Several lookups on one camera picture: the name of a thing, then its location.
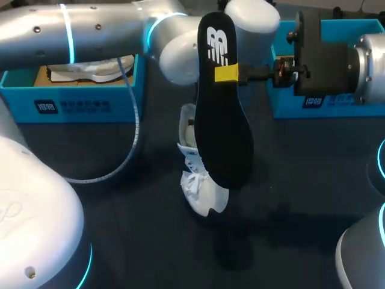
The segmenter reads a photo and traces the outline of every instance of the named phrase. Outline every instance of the white cable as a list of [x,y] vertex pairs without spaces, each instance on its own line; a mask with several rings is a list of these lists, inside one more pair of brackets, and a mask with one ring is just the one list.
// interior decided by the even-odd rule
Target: white cable
[[128,78],[126,76],[126,72],[125,72],[125,69],[123,68],[122,61],[120,60],[120,58],[118,58],[117,60],[118,60],[118,65],[119,65],[120,71],[122,73],[122,77],[123,77],[125,84],[128,88],[128,92],[129,92],[130,97],[131,97],[132,106],[134,108],[134,114],[135,114],[135,137],[134,137],[134,141],[132,142],[131,150],[129,151],[126,159],[114,171],[112,171],[111,173],[109,173],[105,176],[101,176],[100,178],[72,179],[72,178],[63,177],[67,182],[69,182],[71,184],[94,184],[96,182],[102,182],[102,181],[105,181],[106,179],[110,179],[111,177],[113,177],[114,175],[119,173],[127,165],[127,163],[131,160],[132,156],[134,155],[135,149],[137,148],[138,139],[139,139],[139,121],[140,121],[137,101],[135,99],[134,92],[132,91],[131,85],[130,85]]

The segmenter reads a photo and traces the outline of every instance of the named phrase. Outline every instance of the black table surface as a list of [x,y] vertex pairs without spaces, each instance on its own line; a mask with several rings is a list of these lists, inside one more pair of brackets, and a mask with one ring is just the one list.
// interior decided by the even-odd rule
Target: black table surface
[[[142,157],[119,183],[76,187],[95,252],[93,288],[341,288],[338,238],[384,202],[366,165],[385,119],[274,120],[256,86],[245,106],[256,170],[237,192],[238,238],[224,251],[227,237],[194,218],[180,188],[177,127],[195,87],[173,86],[153,63],[146,82]],[[133,124],[20,128],[42,161],[73,178],[117,167],[134,136]]]

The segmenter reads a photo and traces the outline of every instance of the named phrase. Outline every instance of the black insole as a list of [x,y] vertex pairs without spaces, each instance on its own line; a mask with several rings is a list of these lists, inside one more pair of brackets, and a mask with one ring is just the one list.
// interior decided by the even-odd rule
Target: black insole
[[238,100],[235,82],[215,82],[215,67],[236,64],[236,34],[231,18],[205,15],[198,28],[199,90],[194,121],[199,154],[221,187],[243,187],[253,168],[254,141]]

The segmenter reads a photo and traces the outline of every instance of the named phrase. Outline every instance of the white shoelace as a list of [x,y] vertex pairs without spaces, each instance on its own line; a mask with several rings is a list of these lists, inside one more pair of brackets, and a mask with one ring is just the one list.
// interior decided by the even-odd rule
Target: white shoelace
[[189,196],[192,196],[195,200],[198,200],[199,189],[202,186],[202,182],[207,178],[207,174],[199,172],[198,167],[186,158],[186,166],[191,172],[184,172],[186,176],[183,186],[186,188],[186,192]]

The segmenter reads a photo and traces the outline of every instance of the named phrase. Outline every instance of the cyan box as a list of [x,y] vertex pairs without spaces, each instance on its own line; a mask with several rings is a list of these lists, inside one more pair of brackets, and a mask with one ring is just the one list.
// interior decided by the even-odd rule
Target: cyan box
[[[294,21],[280,22],[268,59],[270,66],[277,56],[294,55],[294,46],[286,41],[287,33],[294,31],[294,26]],[[351,47],[364,34],[383,32],[384,28],[376,19],[321,21],[323,41],[347,42]],[[274,89],[271,81],[268,81],[266,86],[275,118],[385,116],[385,105],[357,105],[352,95],[326,96],[324,99],[305,98],[294,96],[293,86]]]
[[[16,123],[134,123],[125,85],[34,87],[39,67],[6,71],[0,92]],[[142,114],[145,60],[136,55],[132,91]]]

